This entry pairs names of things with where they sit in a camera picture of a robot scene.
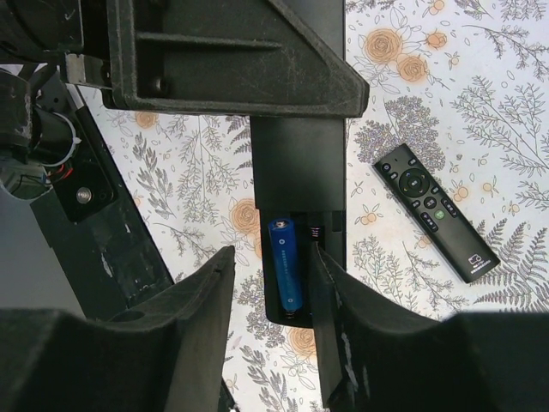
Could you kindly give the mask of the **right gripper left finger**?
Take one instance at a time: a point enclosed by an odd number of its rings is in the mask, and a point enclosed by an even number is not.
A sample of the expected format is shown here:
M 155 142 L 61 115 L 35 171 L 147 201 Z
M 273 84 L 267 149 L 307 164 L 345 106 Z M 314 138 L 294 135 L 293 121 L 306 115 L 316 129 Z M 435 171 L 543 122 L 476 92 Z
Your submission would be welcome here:
M 107 322 L 2 311 L 2 410 L 234 410 L 222 381 L 234 279 L 235 250 L 226 246 Z

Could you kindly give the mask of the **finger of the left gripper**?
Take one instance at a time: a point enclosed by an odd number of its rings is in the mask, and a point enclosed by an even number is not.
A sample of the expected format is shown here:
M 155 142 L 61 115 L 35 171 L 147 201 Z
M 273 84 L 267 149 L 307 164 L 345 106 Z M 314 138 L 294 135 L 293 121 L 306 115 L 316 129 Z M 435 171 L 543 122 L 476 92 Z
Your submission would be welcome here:
M 357 118 L 341 1 L 110 1 L 111 103 L 188 114 Z

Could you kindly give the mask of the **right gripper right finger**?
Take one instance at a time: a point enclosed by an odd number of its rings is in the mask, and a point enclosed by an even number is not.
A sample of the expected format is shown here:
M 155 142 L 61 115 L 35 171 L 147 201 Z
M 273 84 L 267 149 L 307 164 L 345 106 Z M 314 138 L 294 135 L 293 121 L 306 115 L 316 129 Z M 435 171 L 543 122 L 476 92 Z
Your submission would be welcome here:
M 350 276 L 317 245 L 309 297 L 323 405 L 333 411 L 545 411 L 545 313 L 436 321 Z

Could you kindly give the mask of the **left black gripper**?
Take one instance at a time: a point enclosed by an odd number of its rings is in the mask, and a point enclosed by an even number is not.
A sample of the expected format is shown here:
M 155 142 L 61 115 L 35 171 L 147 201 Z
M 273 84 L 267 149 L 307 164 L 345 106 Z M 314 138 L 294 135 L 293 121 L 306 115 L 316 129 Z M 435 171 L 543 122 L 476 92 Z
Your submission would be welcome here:
M 68 84 L 112 90 L 109 8 L 113 1 L 2 1 L 1 65 L 19 64 L 36 92 L 57 71 Z

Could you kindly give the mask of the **black remote control body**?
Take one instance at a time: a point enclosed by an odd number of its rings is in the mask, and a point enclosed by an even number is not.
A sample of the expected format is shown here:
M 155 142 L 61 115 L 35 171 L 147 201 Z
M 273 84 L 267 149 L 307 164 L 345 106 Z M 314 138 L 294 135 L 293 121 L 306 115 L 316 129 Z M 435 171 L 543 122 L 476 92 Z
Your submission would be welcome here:
M 346 256 L 346 132 L 348 118 L 365 112 L 369 84 L 347 63 L 341 1 L 260 1 L 256 23 L 282 47 L 263 58 L 273 101 L 259 101 L 250 117 L 253 178 L 260 213 L 267 318 L 311 327 L 309 253 L 324 248 L 337 263 Z M 268 225 L 293 221 L 304 298 L 284 312 Z

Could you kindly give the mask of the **blue battery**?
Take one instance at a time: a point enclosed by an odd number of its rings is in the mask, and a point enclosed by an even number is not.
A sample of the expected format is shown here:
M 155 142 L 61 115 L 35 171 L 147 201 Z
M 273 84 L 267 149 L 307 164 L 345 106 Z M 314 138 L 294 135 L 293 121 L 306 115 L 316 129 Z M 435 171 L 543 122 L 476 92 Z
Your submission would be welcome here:
M 277 218 L 269 223 L 268 230 L 281 305 L 284 312 L 294 314 L 304 306 L 294 223 L 289 218 Z

